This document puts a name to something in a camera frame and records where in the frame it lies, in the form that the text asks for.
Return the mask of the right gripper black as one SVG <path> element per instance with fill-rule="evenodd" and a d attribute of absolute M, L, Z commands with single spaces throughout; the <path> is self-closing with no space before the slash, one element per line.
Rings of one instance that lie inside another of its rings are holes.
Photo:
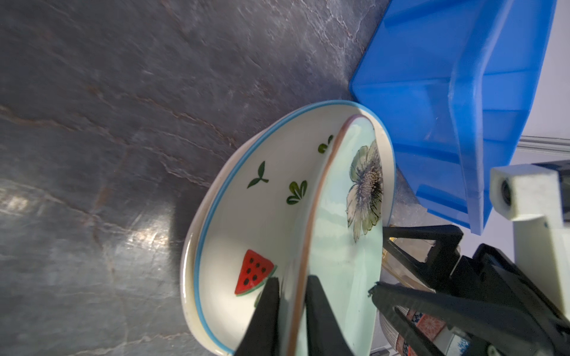
<path fill-rule="evenodd" d="M 378 282 L 369 295 L 417 355 L 443 353 L 400 307 L 466 334 L 467 355 L 569 354 L 569 320 L 500 250 L 482 245 L 460 258 L 455 225 L 388 226 L 383 237 L 382 268 L 405 287 Z"/>

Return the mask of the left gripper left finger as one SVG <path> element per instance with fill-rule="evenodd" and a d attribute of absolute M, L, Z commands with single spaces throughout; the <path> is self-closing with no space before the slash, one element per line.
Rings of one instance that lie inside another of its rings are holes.
<path fill-rule="evenodd" d="M 279 281 L 276 277 L 271 277 L 264 286 L 252 320 L 235 351 L 235 356 L 275 355 L 279 303 Z"/>

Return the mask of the white watermelon plate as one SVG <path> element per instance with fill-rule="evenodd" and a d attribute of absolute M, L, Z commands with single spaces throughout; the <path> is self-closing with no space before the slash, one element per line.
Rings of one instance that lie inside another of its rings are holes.
<path fill-rule="evenodd" d="M 307 105 L 243 145 L 204 198 L 180 280 L 191 333 L 213 354 L 235 353 L 268 277 L 278 279 L 281 301 L 300 247 L 292 230 L 301 201 L 333 137 L 355 114 L 374 118 L 387 133 L 377 115 L 355 102 Z"/>

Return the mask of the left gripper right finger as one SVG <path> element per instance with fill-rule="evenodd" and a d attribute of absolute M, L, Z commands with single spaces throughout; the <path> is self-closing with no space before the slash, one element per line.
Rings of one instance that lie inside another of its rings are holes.
<path fill-rule="evenodd" d="M 307 278 L 305 292 L 307 343 L 310 356 L 353 356 L 319 278 Z"/>

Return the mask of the green flower plate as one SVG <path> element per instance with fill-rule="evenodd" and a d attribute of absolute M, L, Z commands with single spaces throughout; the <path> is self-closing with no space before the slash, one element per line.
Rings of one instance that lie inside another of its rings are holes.
<path fill-rule="evenodd" d="M 316 165 L 292 230 L 298 254 L 282 286 L 280 355 L 307 355 L 307 278 L 319 278 L 353 355 L 368 355 L 376 307 L 368 291 L 380 278 L 396 165 L 383 126 L 349 117 Z"/>

